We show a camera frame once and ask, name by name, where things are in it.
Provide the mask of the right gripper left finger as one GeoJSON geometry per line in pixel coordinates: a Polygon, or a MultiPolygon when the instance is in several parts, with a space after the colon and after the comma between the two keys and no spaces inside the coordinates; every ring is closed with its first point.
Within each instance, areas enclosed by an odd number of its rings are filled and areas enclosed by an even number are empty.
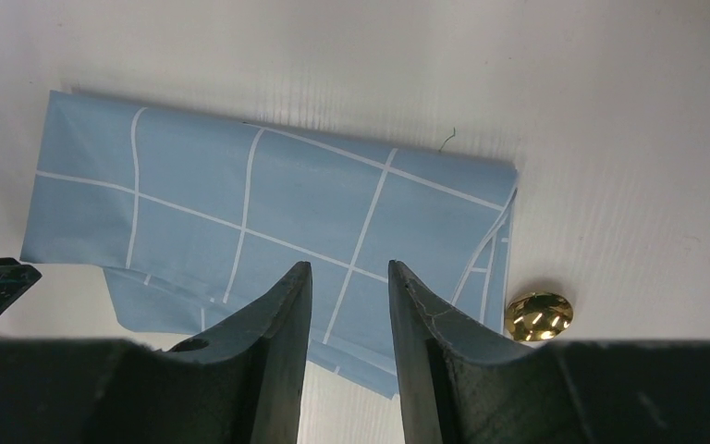
{"type": "Polygon", "coordinates": [[[312,266],[294,264],[263,296],[167,352],[167,443],[292,443],[312,314],[312,266]]]}

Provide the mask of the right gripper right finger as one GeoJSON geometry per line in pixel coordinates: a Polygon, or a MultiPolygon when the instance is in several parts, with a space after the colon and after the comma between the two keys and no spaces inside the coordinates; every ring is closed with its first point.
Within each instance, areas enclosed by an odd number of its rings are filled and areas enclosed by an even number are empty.
{"type": "Polygon", "coordinates": [[[388,265],[392,337],[408,443],[540,443],[551,436],[531,348],[483,326],[388,265]]]}

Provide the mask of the blue checked cloth napkin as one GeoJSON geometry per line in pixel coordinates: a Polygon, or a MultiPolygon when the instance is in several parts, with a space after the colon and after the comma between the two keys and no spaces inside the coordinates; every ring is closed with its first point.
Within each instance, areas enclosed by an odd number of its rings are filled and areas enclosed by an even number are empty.
{"type": "Polygon", "coordinates": [[[504,327],[511,164],[52,92],[20,257],[94,265],[119,324],[193,335],[312,267],[309,359],[398,393],[387,266],[504,327]]]}

